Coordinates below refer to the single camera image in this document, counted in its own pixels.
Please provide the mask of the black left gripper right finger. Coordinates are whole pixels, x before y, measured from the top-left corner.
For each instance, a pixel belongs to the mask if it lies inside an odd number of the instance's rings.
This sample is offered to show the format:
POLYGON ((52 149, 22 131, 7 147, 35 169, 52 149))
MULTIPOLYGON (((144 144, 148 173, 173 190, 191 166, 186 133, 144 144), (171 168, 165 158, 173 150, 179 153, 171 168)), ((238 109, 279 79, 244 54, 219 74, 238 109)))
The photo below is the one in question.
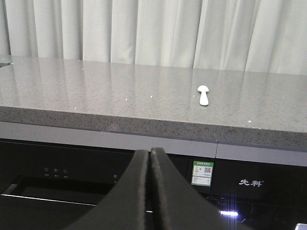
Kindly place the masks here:
POLYGON ((202 197, 179 173, 163 148, 150 152, 150 193, 155 230, 243 230, 202 197))

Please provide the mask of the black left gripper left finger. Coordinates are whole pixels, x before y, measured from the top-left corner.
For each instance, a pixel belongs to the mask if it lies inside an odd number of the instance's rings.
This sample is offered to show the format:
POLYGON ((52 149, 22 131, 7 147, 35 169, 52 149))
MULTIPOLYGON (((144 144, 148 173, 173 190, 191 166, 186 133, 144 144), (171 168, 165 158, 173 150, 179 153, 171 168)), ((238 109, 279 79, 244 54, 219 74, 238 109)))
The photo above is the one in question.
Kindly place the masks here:
POLYGON ((135 151, 127 169, 102 201, 65 229, 144 230, 148 165, 148 151, 135 151))

